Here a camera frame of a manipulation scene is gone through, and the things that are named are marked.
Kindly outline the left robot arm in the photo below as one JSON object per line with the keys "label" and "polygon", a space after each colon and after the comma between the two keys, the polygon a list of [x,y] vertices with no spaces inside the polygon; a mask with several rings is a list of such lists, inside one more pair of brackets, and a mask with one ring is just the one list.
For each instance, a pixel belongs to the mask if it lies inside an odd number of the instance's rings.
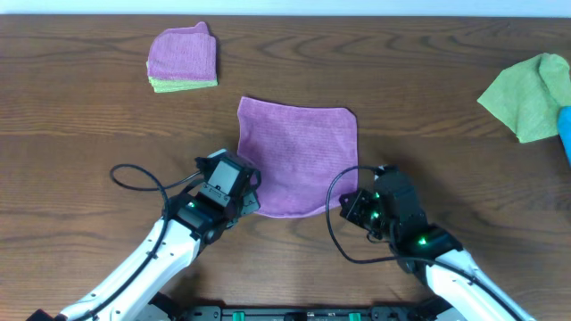
{"label": "left robot arm", "polygon": [[134,320],[159,290],[238,219],[259,209],[261,173],[221,149],[195,160],[197,171],[180,181],[182,190],[163,199],[160,218],[142,243],[96,288],[55,315],[57,320]]}

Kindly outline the purple microfiber cloth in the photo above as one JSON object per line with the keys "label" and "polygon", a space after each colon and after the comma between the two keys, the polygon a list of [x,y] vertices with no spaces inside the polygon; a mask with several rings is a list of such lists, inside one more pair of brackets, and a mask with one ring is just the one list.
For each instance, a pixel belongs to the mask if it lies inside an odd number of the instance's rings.
{"label": "purple microfiber cloth", "polygon": [[355,115],[346,108],[305,108],[243,97],[237,110],[237,153],[261,172],[257,213],[270,218],[307,218],[357,189],[355,173],[327,190],[341,171],[358,164]]}

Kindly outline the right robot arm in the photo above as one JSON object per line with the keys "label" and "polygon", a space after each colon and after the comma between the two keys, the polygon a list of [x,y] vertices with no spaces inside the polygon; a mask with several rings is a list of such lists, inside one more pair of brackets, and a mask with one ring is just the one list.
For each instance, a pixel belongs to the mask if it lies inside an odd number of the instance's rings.
{"label": "right robot arm", "polygon": [[532,320],[476,264],[449,231],[430,223],[408,175],[394,165],[375,169],[374,194],[388,219],[384,237],[414,274],[466,320]]}

